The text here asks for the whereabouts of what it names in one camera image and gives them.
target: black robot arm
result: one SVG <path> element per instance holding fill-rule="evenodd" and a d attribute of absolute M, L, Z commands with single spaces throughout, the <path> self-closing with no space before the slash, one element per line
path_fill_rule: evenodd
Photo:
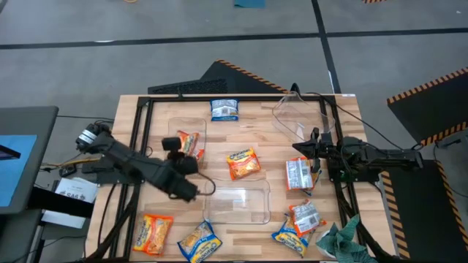
<path fill-rule="evenodd" d="M 120 173 L 142 178 L 169 194 L 172 199 L 189 202 L 198 194 L 197 186 L 185 178 L 185 175 L 198 172 L 197 160 L 178 152 L 181 147 L 179 138 L 163 139 L 163 148 L 170 151 L 164 161 L 134 152 L 115 140 L 109 127 L 100 123 L 89 124 L 76 139 L 76 143 L 80 152 L 101 153 L 103 158 L 113 162 Z"/>

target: label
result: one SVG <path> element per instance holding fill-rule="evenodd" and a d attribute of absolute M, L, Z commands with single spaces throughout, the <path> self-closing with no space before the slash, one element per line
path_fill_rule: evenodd
<path fill-rule="evenodd" d="M 290 189 L 312 188 L 312 176 L 310 175 L 309 160 L 300 159 L 297 161 L 287 161 L 287 180 Z"/>
<path fill-rule="evenodd" d="M 299 232 L 305 232 L 319 226 L 319 214 L 314 205 L 299 205 L 294 207 L 294 216 Z"/>

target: wooden table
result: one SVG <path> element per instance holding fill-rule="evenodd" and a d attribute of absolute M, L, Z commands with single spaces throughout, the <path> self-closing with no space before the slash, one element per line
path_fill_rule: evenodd
<path fill-rule="evenodd" d="M 258 94 L 258 96 L 267 96 L 267 94 Z M 137 99 L 138 95 L 123 95 L 118 104 L 113 136 L 125 144 L 129 144 L 130 141 Z M 336 95 L 336 101 L 344 109 L 356 116 L 360 116 L 358 102 L 354 96 Z M 241 102 L 239 122 L 212 123 L 210 122 L 209 102 L 157 102 L 154 104 L 154 114 L 148 139 L 148 145 L 154 150 L 152 157 L 164 157 L 160 142 L 163 137 L 168 136 L 169 119 L 173 117 L 204 118 L 207 123 L 207 143 L 205 164 L 201 172 L 212 178 L 229 179 L 226 156 L 253 147 L 262 165 L 262 170 L 255 175 L 251 175 L 248 179 L 265 179 L 270 184 L 270 222 L 267 224 L 214 224 L 214 231 L 222 240 L 223 245 L 208 260 L 301 259 L 296 252 L 271 239 L 271 233 L 278 231 L 284 222 L 284 213 L 287 212 L 288 206 L 299 204 L 306 198 L 300 192 L 286 191 L 285 162 L 300 156 L 300 153 L 291 147 L 291 142 L 286 136 L 272 126 L 271 111 L 275 105 L 276 102 Z M 310 105 L 319 110 L 317 102 L 310 102 Z M 141 134 L 143 133 L 144 116 L 146 116 L 145 110 L 143 110 L 142 114 L 138 142 L 141 141 Z M 341 110 L 339 111 L 339 117 L 344 136 L 353 136 L 366 140 L 361 122 Z M 328 171 L 324 161 L 322 162 L 322 169 L 323 173 L 313 191 L 311 201 L 315 204 L 321 216 L 328 222 L 328 225 L 320 227 L 312 237 L 312 243 L 305 257 L 307 260 L 326 259 L 318 252 L 314 243 L 320 233 L 328 230 L 333 222 L 340 226 L 335 191 L 333 184 L 328 180 Z M 206 180 L 203 180 L 199 175 L 191 175 L 188 178 L 203 189 Z M 103 186 L 99 189 L 97 195 L 86 240 L 86 251 L 89 254 L 97 248 L 97 233 L 109 191 L 110 186 Z M 395 254 L 380 193 L 369 183 L 355 183 L 355 191 L 364 225 L 383 249 L 390 254 Z M 107 235 L 115 221 L 119 192 L 120 186 L 117 186 L 105 215 L 102 239 Z M 147 183 L 144 184 L 141 188 L 137 221 L 143 213 L 156 213 L 174 216 L 174 224 L 167 237 L 162 258 L 155 258 L 141 252 L 131 252 L 130 260 L 184 261 L 185 258 L 181 255 L 176 243 L 185 238 L 203 221 L 203 203 L 203 197 L 197 198 L 196 201 L 188 204 L 178 200 L 169 200 L 166 194 Z M 125 232 L 126 226 L 121 232 L 117 256 L 121 256 L 123 253 Z"/>

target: transparent plastic bin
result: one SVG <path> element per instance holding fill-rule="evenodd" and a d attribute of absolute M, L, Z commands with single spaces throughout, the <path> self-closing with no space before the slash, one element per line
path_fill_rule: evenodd
<path fill-rule="evenodd" d="M 294 91 L 290 92 L 272 109 L 273 126 L 285 134 L 293 142 L 305 142 L 310 140 L 314 127 L 319 133 L 330 133 L 335 127 L 332 117 L 323 115 L 317 108 L 305 102 Z"/>
<path fill-rule="evenodd" d="M 214 224 L 266 224 L 270 221 L 270 184 L 266 180 L 214 180 L 203 218 Z M 205 192 L 213 191 L 206 182 Z"/>
<path fill-rule="evenodd" d="M 168 122 L 169 131 L 168 134 L 171 137 L 179 137 L 178 132 L 185 132 L 187 134 L 198 133 L 197 144 L 192 151 L 190 156 L 197 157 L 197 154 L 200 151 L 203 151 L 203 154 L 200 158 L 197 159 L 198 166 L 201 167 L 203 164 L 203 159 L 206 154 L 206 121 L 203 118 L 187 118 L 187 117 L 176 117 L 171 118 Z"/>

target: wire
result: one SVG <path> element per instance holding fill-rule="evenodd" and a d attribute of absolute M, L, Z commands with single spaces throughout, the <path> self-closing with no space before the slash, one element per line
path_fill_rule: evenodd
<path fill-rule="evenodd" d="M 86 237 L 86 236 L 84 235 L 84 236 L 79 236 L 79 237 L 69 237 L 69 236 L 60 237 L 59 239 L 57 239 L 57 240 L 55 240 L 55 241 L 53 241 L 53 242 L 51 242 L 51 243 L 49 243 L 49 244 L 47 244 L 47 245 L 44 245 L 42 248 L 48 247 L 49 245 L 52 245 L 52 244 L 54 244 L 54 243 L 56 243 L 56 242 L 58 242 L 58 241 L 60 241 L 60 240 L 62 240 L 62 239 L 64 239 L 64 238 L 83 238 L 83 237 Z M 30 251 L 30 252 L 28 252 L 28 253 L 26 253 L 26 254 L 20 256 L 19 258 L 13 260 L 12 263 L 15 263 L 16 261 L 22 259 L 23 257 L 28 256 L 29 254 L 34 253 L 34 252 L 36 252 L 36 251 L 38 251 L 38 250 L 39 250 L 39 249 L 34 249 L 33 251 Z"/>
<path fill-rule="evenodd" d="M 213 195 L 214 192 L 216 191 L 216 184 L 214 183 L 213 179 L 209 178 L 208 176 L 204 175 L 201 172 L 199 172 L 198 174 L 201 175 L 202 177 L 204 177 L 206 180 L 209 180 L 211 182 L 211 184 L 213 184 L 213 191 L 211 193 L 200 193 L 200 192 L 198 192 L 197 195 L 202 195 L 202 196 Z"/>
<path fill-rule="evenodd" d="M 383 139 L 385 139 L 385 140 L 386 140 L 387 142 L 389 142 L 391 145 L 397 147 L 397 148 L 400 149 L 400 150 L 403 150 L 403 148 L 401 148 L 401 147 L 398 146 L 397 144 L 395 144 L 395 143 L 393 143 L 392 141 L 390 141 L 390 140 L 389 140 L 387 137 L 385 137 L 380 131 L 377 131 L 377 129 L 375 129 L 371 124 L 365 122 L 363 119 L 361 119 L 361 118 L 357 117 L 356 115 L 350 113 L 349 111 L 343 109 L 343 108 L 342 108 L 340 105 L 338 105 L 337 103 L 329 101 L 328 98 L 325 97 L 325 96 L 323 96 L 322 94 L 319 94 L 319 93 L 317 93 L 317 92 L 308 92 L 308 94 L 316 94 L 316 95 L 322 97 L 322 98 L 323 98 L 326 102 L 328 102 L 330 105 L 335 105 L 335 106 L 338 107 L 340 110 L 342 110 L 342 111 L 346 112 L 347 114 L 351 115 L 351 116 L 352 116 L 353 118 L 355 118 L 356 120 L 358 120 L 358 121 L 360 121 L 360 122 L 366 124 L 369 128 L 373 129 L 374 132 L 378 133 L 378 135 L 380 135 Z"/>
<path fill-rule="evenodd" d="M 151 150 L 151 153 L 148 154 L 146 157 L 149 157 L 149 156 L 153 155 L 153 148 L 151 148 L 150 146 L 146 146 L 146 149 L 148 149 L 148 148 Z"/>
<path fill-rule="evenodd" d="M 69 161 L 71 161 L 71 160 L 74 160 L 74 159 L 76 159 L 76 158 L 80 157 L 80 155 L 82 155 L 82 153 L 79 153 L 79 154 L 77 154 L 76 156 L 73 156 L 72 158 L 70 158 L 70 159 L 68 159 L 68 160 L 64 161 L 64 162 L 63 162 L 63 163 L 61 163 L 61 164 L 49 164 L 49 163 L 45 163 L 45 162 L 43 162 L 43 163 L 41 163 L 41 165 L 45 165 L 45 166 L 53 166 L 53 167 L 60 167 L 61 165 L 63 165 L 63 164 L 66 164 L 67 162 L 69 162 Z"/>
<path fill-rule="evenodd" d="M 61 168 L 61 167 L 67 166 L 67 165 L 71 165 L 71 164 L 83 164 L 83 163 L 87 163 L 87 162 L 93 162 L 93 161 L 99 161 L 100 160 L 98 158 L 95 158 L 95 159 L 88 158 L 88 159 L 81 159 L 81 160 L 72 161 L 73 159 L 76 159 L 80 155 L 82 155 L 82 153 L 79 153 L 75 157 L 73 157 L 71 159 L 68 159 L 65 162 L 61 163 L 61 164 L 42 163 L 42 166 L 52 166 L 52 167 L 55 167 L 54 169 L 57 169 L 57 168 Z"/>
<path fill-rule="evenodd" d="M 372 182 L 369 182 L 369 183 L 370 183 L 373 187 L 375 187 L 375 188 L 378 190 L 378 192 L 380 193 L 380 195 L 382 196 L 382 190 L 380 190 L 379 186 L 376 185 L 375 183 L 372 183 Z"/>
<path fill-rule="evenodd" d="M 88 117 L 88 116 L 73 116 L 73 115 L 57 115 L 57 117 L 58 118 L 83 118 L 83 119 L 114 121 L 114 119 L 112 118 L 105 118 L 105 117 Z"/>
<path fill-rule="evenodd" d="M 109 195 L 107 196 L 107 200 L 105 201 L 104 212 L 102 213 L 101 224 L 99 225 L 99 234 L 97 235 L 97 246 L 101 245 L 101 234 L 102 234 L 102 226 L 104 225 L 104 217 L 107 212 L 107 207 L 109 206 L 110 197 L 114 192 L 116 185 L 113 184 L 112 188 L 110 189 Z"/>
<path fill-rule="evenodd" d="M 437 156 L 436 156 L 436 149 L 437 149 L 438 147 L 439 147 L 439 146 L 438 146 L 438 144 L 437 144 L 437 142 L 436 142 L 436 143 L 434 144 L 434 148 L 432 149 L 432 154 L 434 155 L 434 161 L 438 161 L 438 160 L 437 160 Z M 455 194 L 458 194 L 460 197 L 468 198 L 467 195 L 458 193 L 455 189 L 452 188 L 452 186 L 450 186 L 449 183 L 448 183 L 448 187 L 449 187 L 450 189 L 452 189 L 452 191 L 453 191 Z"/>

